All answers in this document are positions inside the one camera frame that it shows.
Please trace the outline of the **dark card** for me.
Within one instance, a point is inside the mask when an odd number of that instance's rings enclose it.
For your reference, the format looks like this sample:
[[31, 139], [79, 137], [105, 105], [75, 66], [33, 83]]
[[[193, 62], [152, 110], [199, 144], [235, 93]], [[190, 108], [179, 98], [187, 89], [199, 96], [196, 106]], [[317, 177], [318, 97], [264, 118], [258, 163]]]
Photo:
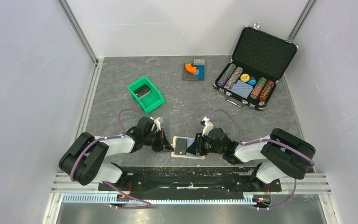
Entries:
[[142, 99], [151, 93], [151, 89], [148, 85], [144, 84], [144, 85], [140, 86], [139, 88], [137, 88], [134, 91], [134, 93], [138, 99]]

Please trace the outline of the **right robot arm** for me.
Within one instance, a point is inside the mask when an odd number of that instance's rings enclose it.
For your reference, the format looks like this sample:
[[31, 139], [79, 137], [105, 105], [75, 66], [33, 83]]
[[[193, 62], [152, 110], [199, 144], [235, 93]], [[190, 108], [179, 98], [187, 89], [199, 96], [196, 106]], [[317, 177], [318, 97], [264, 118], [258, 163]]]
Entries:
[[230, 164], [244, 164], [261, 160], [250, 183], [255, 190], [265, 189], [272, 181], [289, 176], [297, 180], [314, 167], [316, 149], [308, 142], [275, 128], [270, 135], [249, 142], [231, 140], [222, 128], [213, 128], [207, 135], [196, 134], [187, 153], [204, 156], [221, 154]]

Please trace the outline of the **beige leather card holder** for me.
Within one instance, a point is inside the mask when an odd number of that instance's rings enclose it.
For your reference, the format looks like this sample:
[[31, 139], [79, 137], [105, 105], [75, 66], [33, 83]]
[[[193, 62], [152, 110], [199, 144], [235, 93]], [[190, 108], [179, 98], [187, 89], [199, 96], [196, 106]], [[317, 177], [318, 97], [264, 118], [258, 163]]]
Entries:
[[184, 143], [184, 140], [186, 140], [186, 148], [188, 148], [192, 143], [194, 143], [195, 138], [174, 136], [172, 142], [172, 147], [174, 148], [174, 151], [171, 153], [172, 157], [197, 159], [197, 160], [205, 159], [205, 156], [194, 155], [191, 153], [186, 153], [185, 150], [176, 149], [177, 140], [179, 140], [180, 143], [182, 142]]

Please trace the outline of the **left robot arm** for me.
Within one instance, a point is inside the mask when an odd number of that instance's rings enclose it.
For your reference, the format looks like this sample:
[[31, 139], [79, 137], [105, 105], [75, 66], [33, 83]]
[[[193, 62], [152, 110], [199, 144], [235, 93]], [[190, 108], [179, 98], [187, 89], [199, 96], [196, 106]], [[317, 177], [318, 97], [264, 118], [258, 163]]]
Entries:
[[143, 116], [136, 126], [115, 136], [94, 136], [81, 133], [65, 152], [58, 163], [61, 171], [69, 175], [71, 181], [83, 186], [93, 180], [108, 181], [116, 190], [123, 190], [128, 178], [118, 165], [106, 162], [105, 158], [115, 154], [130, 154], [143, 146], [150, 146], [154, 152], [173, 151], [161, 127], [163, 119]]

